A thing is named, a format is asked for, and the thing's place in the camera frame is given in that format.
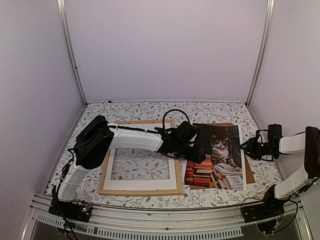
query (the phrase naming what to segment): picture frame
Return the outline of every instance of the picture frame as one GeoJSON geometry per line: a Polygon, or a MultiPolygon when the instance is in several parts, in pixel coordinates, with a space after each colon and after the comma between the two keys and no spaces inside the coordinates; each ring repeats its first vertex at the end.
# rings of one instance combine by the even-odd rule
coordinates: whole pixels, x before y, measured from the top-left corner
{"type": "MultiPolygon", "coordinates": [[[[162,120],[141,120],[115,122],[118,125],[143,129],[162,127],[162,120]]],[[[174,120],[165,120],[166,128],[174,128],[174,120]]],[[[115,149],[109,149],[102,165],[98,189],[99,195],[124,197],[151,197],[182,195],[183,185],[179,159],[168,157],[169,179],[161,180],[123,180],[111,179],[115,159],[115,149]]]]}

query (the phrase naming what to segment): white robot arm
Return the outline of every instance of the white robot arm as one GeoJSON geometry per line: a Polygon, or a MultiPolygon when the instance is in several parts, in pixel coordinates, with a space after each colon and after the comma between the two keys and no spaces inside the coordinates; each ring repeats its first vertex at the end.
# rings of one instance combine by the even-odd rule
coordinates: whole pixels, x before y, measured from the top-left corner
{"type": "Polygon", "coordinates": [[[92,120],[77,136],[74,147],[68,149],[72,159],[62,169],[60,184],[52,189],[49,213],[78,221],[89,221],[90,211],[86,203],[74,204],[72,201],[85,176],[103,163],[109,149],[145,149],[200,164],[206,158],[205,149],[193,145],[200,135],[200,130],[190,124],[188,116],[188,121],[182,122],[177,128],[165,129],[165,116],[166,114],[163,116],[162,128],[155,127],[154,130],[110,123],[102,115],[92,120]]]}
{"type": "MultiPolygon", "coordinates": [[[[271,186],[263,197],[260,209],[254,209],[255,215],[260,217],[273,217],[283,212],[283,205],[292,196],[298,195],[309,189],[320,177],[320,130],[317,127],[307,126],[304,132],[294,136],[283,137],[282,126],[271,124],[268,126],[268,142],[262,142],[261,132],[241,145],[245,154],[254,160],[264,160],[270,155],[277,159],[279,155],[290,155],[304,152],[302,166],[284,181],[271,186]]],[[[244,218],[252,217],[249,208],[243,208],[244,218]]]]}

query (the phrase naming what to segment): cat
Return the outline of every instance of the cat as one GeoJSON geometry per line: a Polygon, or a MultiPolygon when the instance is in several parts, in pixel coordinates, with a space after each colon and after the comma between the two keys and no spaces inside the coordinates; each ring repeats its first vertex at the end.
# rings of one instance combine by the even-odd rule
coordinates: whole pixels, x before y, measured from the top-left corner
{"type": "Polygon", "coordinates": [[[242,169],[238,167],[229,153],[229,138],[219,138],[216,135],[211,135],[211,161],[212,164],[218,165],[230,172],[242,172],[242,169]]]}

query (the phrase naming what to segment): white wall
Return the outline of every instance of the white wall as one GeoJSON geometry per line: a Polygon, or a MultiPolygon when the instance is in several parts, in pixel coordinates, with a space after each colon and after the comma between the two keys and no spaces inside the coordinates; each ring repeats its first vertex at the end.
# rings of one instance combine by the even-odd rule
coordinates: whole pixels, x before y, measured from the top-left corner
{"type": "Polygon", "coordinates": [[[82,106],[56,0],[0,1],[0,239],[17,240],[82,106]]]}
{"type": "Polygon", "coordinates": [[[267,1],[68,0],[88,102],[245,102],[267,1]]]}
{"type": "MultiPolygon", "coordinates": [[[[320,1],[277,0],[257,90],[251,106],[261,128],[278,123],[285,136],[320,128],[320,1]]],[[[285,177],[303,154],[281,157],[285,177]]],[[[301,194],[313,236],[320,236],[320,186],[301,194]]]]}

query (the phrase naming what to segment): cat photo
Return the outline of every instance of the cat photo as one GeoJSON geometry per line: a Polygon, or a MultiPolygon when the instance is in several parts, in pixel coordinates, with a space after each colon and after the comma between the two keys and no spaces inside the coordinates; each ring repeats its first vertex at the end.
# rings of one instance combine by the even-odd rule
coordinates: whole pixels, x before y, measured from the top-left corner
{"type": "Polygon", "coordinates": [[[242,169],[238,167],[229,152],[230,139],[220,138],[212,134],[210,139],[211,145],[211,161],[212,164],[218,165],[230,172],[242,172],[242,169]]]}
{"type": "Polygon", "coordinates": [[[225,189],[246,191],[245,155],[240,148],[242,132],[233,123],[193,123],[201,134],[194,145],[205,150],[202,163],[188,161],[184,184],[191,190],[225,189]]]}

